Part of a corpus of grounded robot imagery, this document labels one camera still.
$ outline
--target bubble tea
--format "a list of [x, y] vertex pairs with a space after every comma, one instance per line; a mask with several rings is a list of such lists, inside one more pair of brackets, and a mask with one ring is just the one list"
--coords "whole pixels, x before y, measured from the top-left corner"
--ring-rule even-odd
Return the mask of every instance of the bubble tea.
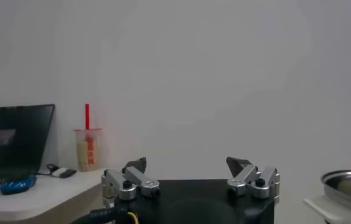
[[75, 130], [79, 171], [98, 169], [101, 132], [101, 129]]

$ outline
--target screw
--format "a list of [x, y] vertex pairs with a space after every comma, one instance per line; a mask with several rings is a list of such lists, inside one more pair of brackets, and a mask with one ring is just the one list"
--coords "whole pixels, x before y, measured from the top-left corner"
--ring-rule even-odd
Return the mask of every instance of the screw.
[[266, 181], [264, 179], [259, 178], [255, 180], [255, 185], [257, 187], [263, 187], [265, 184], [266, 184]]
[[131, 187], [132, 187], [132, 182], [130, 182], [129, 180], [125, 180], [124, 182], [122, 182], [122, 188], [129, 189]]

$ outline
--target black laptop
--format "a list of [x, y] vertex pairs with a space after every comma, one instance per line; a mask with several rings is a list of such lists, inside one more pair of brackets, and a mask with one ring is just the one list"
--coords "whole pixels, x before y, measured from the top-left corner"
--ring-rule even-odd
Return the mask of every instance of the black laptop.
[[36, 174], [55, 105], [0, 108], [0, 182]]

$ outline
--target computer mouse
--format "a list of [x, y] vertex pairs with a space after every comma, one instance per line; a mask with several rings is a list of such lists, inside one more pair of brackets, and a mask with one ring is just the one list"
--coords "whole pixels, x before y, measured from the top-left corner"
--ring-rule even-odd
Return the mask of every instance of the computer mouse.
[[14, 180], [5, 180], [0, 185], [0, 191], [4, 195], [18, 194], [28, 191], [29, 188], [35, 185], [36, 180], [37, 177], [35, 175], [28, 175]]

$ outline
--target white desk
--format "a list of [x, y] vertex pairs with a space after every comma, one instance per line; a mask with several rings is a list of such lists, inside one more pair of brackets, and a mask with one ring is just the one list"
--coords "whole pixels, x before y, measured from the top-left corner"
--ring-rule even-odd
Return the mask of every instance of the white desk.
[[38, 216], [101, 183], [103, 170], [79, 173], [67, 179], [38, 176], [34, 187], [13, 195], [0, 193], [0, 222]]

